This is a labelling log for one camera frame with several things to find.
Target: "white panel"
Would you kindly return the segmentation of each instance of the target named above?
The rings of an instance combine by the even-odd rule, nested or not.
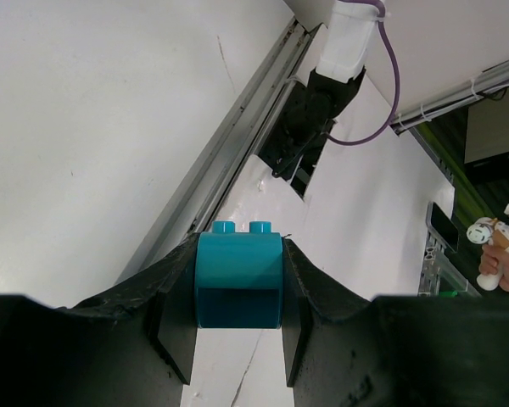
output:
[[[333,0],[286,0],[311,29],[328,24]],[[400,64],[400,110],[452,88],[509,59],[509,0],[387,0],[385,21]],[[372,42],[367,72],[392,101],[394,79],[380,38]]]
[[[190,386],[183,387],[182,407],[232,405],[250,369],[261,330],[198,329]]]
[[[310,31],[320,23],[328,24],[334,0],[284,0],[294,16],[306,30]]]
[[[365,79],[332,134],[349,140],[369,136],[388,112],[389,105]],[[387,129],[358,147],[327,143],[305,200],[285,181],[273,178],[258,157],[250,157],[218,217],[234,220],[242,231],[251,220],[271,221],[273,230],[291,234],[317,267],[370,299],[381,293],[417,293],[430,201],[450,216],[454,188],[411,133],[397,137]],[[253,354],[257,335],[251,334],[245,355]],[[276,339],[271,343],[255,347],[236,406],[293,406],[284,386],[282,344]],[[197,356],[204,364],[223,363],[210,352]],[[268,382],[266,375],[283,385]]]
[[[0,292],[110,287],[292,14],[281,0],[0,0]]]

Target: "white wall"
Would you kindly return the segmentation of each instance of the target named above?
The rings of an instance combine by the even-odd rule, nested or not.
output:
[[[281,0],[0,0],[0,292],[115,283],[286,28]]]
[[[327,24],[332,0],[286,0],[308,27]],[[402,77],[400,110],[468,81],[509,59],[509,0],[387,0],[385,25]],[[389,57],[375,35],[367,72],[387,101]]]

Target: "scratch mark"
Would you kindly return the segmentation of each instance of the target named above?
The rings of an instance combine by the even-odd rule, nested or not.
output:
[[[232,89],[234,90],[234,94],[236,94],[236,86],[234,85],[234,81],[232,80],[232,76],[230,75],[230,71],[228,70],[227,60],[224,58],[224,52],[222,51],[221,39],[217,36],[217,41],[219,42],[219,51],[221,51],[222,62],[224,63],[224,69],[227,70],[228,79],[230,83],[232,83]]]
[[[190,399],[190,402],[188,403],[188,406],[191,407],[193,405],[193,402],[198,399],[198,400],[202,400],[203,402],[205,401],[205,398],[202,396],[202,394],[200,392],[196,392],[195,394],[193,394],[193,396],[191,397]]]
[[[253,358],[255,357],[256,349],[258,348],[258,343],[260,342],[260,338],[262,337],[263,332],[264,331],[260,331],[260,335],[258,336],[258,339],[256,340],[256,345],[254,346],[253,354],[251,354],[251,359],[249,360],[249,363],[247,364],[247,367],[245,368],[245,371],[243,372],[241,382],[239,382],[238,390],[236,390],[236,395],[234,396],[234,400],[232,400],[230,407],[234,407],[234,405],[236,405],[236,402],[239,399],[239,394],[241,393],[241,387],[243,386],[243,381],[245,380],[245,377],[247,376],[247,372],[249,371],[249,368],[251,367],[251,363],[253,363]]]

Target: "lego stud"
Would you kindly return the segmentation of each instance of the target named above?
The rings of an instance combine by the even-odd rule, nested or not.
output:
[[[236,224],[229,220],[216,220],[213,222],[211,231],[213,233],[234,233],[236,231]]]
[[[271,222],[250,222],[250,233],[271,233]]]

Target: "white object in hand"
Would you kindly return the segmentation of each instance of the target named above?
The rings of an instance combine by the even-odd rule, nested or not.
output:
[[[467,228],[467,239],[475,244],[494,244],[492,235],[494,231],[499,231],[509,241],[509,226],[503,222],[494,221],[490,218],[481,218],[473,225]],[[485,291],[493,291],[500,285],[500,280],[503,277],[503,267],[498,265],[498,274],[479,275],[477,277],[477,284]]]

